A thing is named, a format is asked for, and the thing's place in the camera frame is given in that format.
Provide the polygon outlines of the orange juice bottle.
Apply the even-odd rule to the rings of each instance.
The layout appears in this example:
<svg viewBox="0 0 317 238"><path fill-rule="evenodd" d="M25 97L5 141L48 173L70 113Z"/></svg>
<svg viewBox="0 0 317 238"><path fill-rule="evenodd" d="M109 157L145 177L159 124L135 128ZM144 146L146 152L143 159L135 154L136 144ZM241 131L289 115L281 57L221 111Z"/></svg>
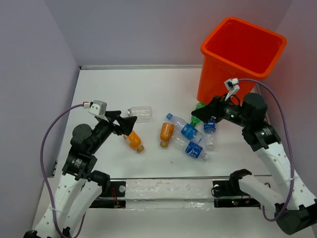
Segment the orange juice bottle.
<svg viewBox="0 0 317 238"><path fill-rule="evenodd" d="M160 146L167 147L169 145L170 139L173 136L174 125L171 123L164 122L160 131Z"/></svg>
<svg viewBox="0 0 317 238"><path fill-rule="evenodd" d="M137 153L143 152L144 146L142 144L142 140L135 131L132 131L128 136L123 135L123 138L131 149Z"/></svg>

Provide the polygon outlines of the clear plastic bottle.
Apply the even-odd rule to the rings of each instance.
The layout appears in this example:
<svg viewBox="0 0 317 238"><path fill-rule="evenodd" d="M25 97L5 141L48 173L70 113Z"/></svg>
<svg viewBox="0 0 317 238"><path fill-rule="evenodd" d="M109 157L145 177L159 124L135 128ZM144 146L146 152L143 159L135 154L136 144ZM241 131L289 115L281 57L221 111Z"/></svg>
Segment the clear plastic bottle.
<svg viewBox="0 0 317 238"><path fill-rule="evenodd" d="M129 117L137 117L136 122L150 122L152 119L152 107L131 107L127 110L127 115Z"/></svg>

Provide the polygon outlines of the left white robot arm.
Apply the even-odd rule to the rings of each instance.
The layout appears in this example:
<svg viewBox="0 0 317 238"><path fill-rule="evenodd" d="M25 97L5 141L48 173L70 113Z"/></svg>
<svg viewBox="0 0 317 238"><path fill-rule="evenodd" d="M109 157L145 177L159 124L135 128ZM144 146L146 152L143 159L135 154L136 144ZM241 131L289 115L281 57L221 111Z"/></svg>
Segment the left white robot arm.
<svg viewBox="0 0 317 238"><path fill-rule="evenodd" d="M87 210L109 192L110 176L94 170L95 153L111 134L129 135L137 117L123 118L120 111L107 111L96 103L84 103L82 107L98 123L94 128L87 124L74 128L56 191L47 185L51 203L35 228L25 233L26 238L78 237Z"/></svg>

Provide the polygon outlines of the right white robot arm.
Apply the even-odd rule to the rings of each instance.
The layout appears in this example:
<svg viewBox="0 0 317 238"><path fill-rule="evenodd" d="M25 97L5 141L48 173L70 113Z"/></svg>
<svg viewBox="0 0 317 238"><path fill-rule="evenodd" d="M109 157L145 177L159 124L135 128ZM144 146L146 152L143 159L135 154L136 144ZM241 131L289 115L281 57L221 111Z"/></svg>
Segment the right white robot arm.
<svg viewBox="0 0 317 238"><path fill-rule="evenodd" d="M274 211L273 221L284 233L293 235L316 224L317 198L295 171L276 130L265 121L266 111L263 97L248 93L240 105L226 96L216 96L191 114L203 122L224 119L243 128L244 140L264 163L280 192L259 182L247 169L230 175L228 189L233 194L244 192L260 202L263 209Z"/></svg>

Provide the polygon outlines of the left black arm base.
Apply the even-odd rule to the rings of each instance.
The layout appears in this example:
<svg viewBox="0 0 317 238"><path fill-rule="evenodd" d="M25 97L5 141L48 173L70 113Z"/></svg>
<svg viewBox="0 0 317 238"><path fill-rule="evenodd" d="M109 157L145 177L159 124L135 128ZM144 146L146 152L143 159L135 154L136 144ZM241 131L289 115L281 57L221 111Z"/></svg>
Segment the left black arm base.
<svg viewBox="0 0 317 238"><path fill-rule="evenodd" d="M125 192L126 181L112 179L109 188L103 189L90 208L123 209L126 207Z"/></svg>

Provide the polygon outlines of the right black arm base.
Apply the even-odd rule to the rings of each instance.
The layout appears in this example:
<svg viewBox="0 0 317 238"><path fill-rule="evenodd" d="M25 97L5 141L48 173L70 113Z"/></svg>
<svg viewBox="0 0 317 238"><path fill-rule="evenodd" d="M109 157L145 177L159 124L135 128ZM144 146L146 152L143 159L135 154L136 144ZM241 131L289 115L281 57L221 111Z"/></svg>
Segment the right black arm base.
<svg viewBox="0 0 317 238"><path fill-rule="evenodd" d="M257 200L235 188L229 180L214 180L211 195L214 208L261 208Z"/></svg>

